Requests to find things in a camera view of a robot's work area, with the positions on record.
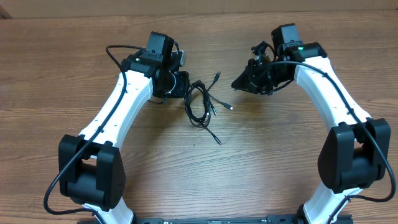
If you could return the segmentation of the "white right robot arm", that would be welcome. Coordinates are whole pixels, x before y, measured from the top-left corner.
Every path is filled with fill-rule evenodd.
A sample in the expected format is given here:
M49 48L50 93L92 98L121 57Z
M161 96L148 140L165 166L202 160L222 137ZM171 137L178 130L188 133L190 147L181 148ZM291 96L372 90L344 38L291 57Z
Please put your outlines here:
M385 119L372 119L336 76L320 44L301 41L251 48L254 58L232 82L232 88L271 95L295 82L318 110L328 136L318 157L320 185L297 211L295 223L338 223L338 214L353 198L386 202L396 192L387 160L391 129Z

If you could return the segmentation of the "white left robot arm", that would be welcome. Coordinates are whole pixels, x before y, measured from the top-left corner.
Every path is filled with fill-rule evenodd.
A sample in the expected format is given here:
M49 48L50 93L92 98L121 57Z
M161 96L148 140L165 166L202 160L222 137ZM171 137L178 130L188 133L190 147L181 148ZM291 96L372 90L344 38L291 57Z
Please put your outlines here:
M58 145L60 193L90 212L99 223L134 223L123 193L126 174L121 158L125 137L151 97L183 98L188 73L179 69L185 53L140 49L116 65L118 81L99 113L79 135L64 135Z

